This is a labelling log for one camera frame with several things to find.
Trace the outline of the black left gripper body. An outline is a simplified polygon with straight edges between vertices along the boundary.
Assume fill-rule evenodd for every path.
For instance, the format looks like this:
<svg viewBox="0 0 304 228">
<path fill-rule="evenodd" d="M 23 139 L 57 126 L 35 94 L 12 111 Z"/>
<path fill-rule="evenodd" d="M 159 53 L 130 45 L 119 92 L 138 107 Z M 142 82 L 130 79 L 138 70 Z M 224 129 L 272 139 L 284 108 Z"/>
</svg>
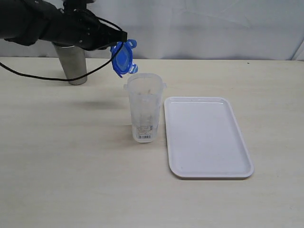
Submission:
<svg viewBox="0 0 304 228">
<path fill-rule="evenodd" d="M 63 8 L 53 11 L 41 40 L 59 46 L 76 46 L 84 50 L 104 50 L 112 45 L 107 25 L 87 9 L 94 0 L 65 0 Z"/>
</svg>

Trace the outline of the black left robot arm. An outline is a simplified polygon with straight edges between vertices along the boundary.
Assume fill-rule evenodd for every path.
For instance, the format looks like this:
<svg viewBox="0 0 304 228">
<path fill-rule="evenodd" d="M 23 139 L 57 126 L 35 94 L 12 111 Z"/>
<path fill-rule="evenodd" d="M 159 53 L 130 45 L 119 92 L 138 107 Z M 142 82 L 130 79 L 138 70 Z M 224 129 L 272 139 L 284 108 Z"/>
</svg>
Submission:
<svg viewBox="0 0 304 228">
<path fill-rule="evenodd" d="M 2 0 L 0 37 L 9 42 L 31 46 L 38 40 L 60 46 L 76 46 L 91 51 L 127 41 L 127 32 L 114 29 L 87 5 L 89 0 L 65 0 L 58 9 L 45 0 Z"/>
</svg>

